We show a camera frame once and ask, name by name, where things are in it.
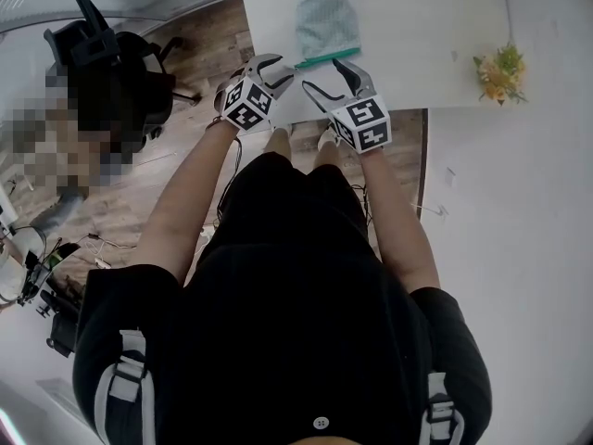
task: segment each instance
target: foot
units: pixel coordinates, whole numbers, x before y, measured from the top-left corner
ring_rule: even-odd
[[[277,130],[285,130],[286,133],[288,134],[288,138],[290,138],[290,135],[293,134],[293,125],[292,125],[292,123],[289,123],[287,125],[278,125],[278,126],[273,125],[271,127],[272,132],[276,132]]]
[[[325,130],[325,132],[322,133],[322,138],[320,138],[319,142],[317,143],[317,149],[321,151],[322,146],[328,142],[331,142],[336,146],[340,145],[340,138],[334,132],[334,129],[329,127]]]

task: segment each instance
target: black cable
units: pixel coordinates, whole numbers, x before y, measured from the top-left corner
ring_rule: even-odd
[[[12,189],[10,190],[10,193],[8,193],[8,197],[10,197],[10,195],[12,195],[15,190],[17,189],[17,181],[16,180],[9,180],[9,183],[12,183]]]
[[[369,210],[369,193],[367,192],[367,185],[360,186],[359,184],[351,184],[350,187],[352,189],[359,189],[362,192],[362,201],[360,204],[364,209],[364,219],[367,223],[367,227],[369,227],[372,222],[372,216],[371,211]]]
[[[54,248],[53,248],[53,249],[51,249],[51,250],[50,250],[49,254],[47,254],[47,255],[45,256],[45,259],[44,259],[44,261],[43,261],[43,262],[41,262],[41,264],[45,264],[45,261],[47,261],[47,260],[48,260],[48,259],[49,259],[49,258],[52,256],[52,254],[53,254],[54,252],[56,252],[56,251],[57,251],[57,249],[58,249],[58,248],[59,248],[61,245],[62,245],[62,238],[61,238],[61,237],[59,237],[59,238],[57,239],[56,245],[54,246]]]
[[[239,139],[239,137],[235,137],[234,141],[238,145],[237,158],[234,161],[234,173],[233,173],[233,176],[231,177],[231,179],[229,180],[229,183],[227,183],[226,186],[224,186],[224,189],[222,190],[221,199],[219,200],[219,204],[216,207],[216,215],[217,215],[217,218],[219,221],[219,225],[220,225],[221,219],[222,219],[222,202],[224,201],[224,197],[226,196],[226,193],[229,190],[231,183],[234,181],[234,178],[236,177],[237,173],[239,173],[239,166],[241,165],[241,157],[243,157],[243,144],[241,143],[241,140]]]
[[[58,239],[58,241],[57,241],[57,245],[52,249],[52,251],[47,256],[45,256],[45,253],[47,251],[47,236],[45,235],[45,233],[41,229],[39,229],[38,227],[31,226],[31,225],[17,227],[15,229],[13,229],[12,232],[13,233],[16,233],[17,231],[20,231],[21,229],[34,229],[37,232],[37,234],[43,239],[43,241],[44,241],[44,255],[41,257],[42,261],[41,261],[40,265],[43,265],[44,264],[44,262],[54,252],[54,250],[57,247],[59,247],[59,243],[61,243],[61,237],[60,237]],[[6,238],[7,238],[7,235],[4,235],[2,238],[0,238],[0,241],[3,241]],[[32,270],[27,269],[27,273],[25,274],[25,281],[24,281],[23,285],[26,286],[28,282],[33,282],[33,283],[37,282],[37,279],[39,278],[39,271],[37,272],[37,276],[35,277],[34,280],[31,280],[31,277],[32,277]]]

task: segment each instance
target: white table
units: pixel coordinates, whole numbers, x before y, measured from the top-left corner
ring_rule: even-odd
[[[244,0],[256,53],[303,60],[296,37],[298,0]],[[369,72],[389,109],[478,106],[472,57],[509,40],[505,0],[350,0],[358,14],[362,53],[350,59]],[[332,95],[347,86],[331,63],[301,77]],[[322,118],[297,80],[283,95],[282,121]]]

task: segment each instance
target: black chair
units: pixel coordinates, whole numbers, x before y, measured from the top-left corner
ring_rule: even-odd
[[[173,99],[195,105],[201,98],[176,94],[175,76],[163,66],[183,39],[173,38],[161,49],[137,34],[116,34],[91,0],[76,2],[84,19],[44,33],[56,60],[55,83],[63,83],[59,76],[68,81],[79,130],[110,130],[112,151],[137,152],[147,138],[161,134]]]
[[[49,311],[54,311],[52,330],[46,340],[47,346],[68,358],[76,351],[76,328],[80,315],[80,306],[68,299],[61,298],[44,290],[41,299],[46,303],[43,310],[38,311],[45,317]]]

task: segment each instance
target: backpack strap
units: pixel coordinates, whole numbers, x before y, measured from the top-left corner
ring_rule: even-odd
[[[465,421],[445,388],[445,373],[428,375],[428,410],[424,411],[419,445],[460,445]]]
[[[113,401],[134,405],[140,400],[142,427],[135,433],[142,434],[143,445],[156,445],[155,387],[152,375],[145,368],[146,340],[139,330],[121,330],[120,333],[120,361],[103,372],[95,393],[96,431],[105,445],[115,445],[107,436],[107,408]]]

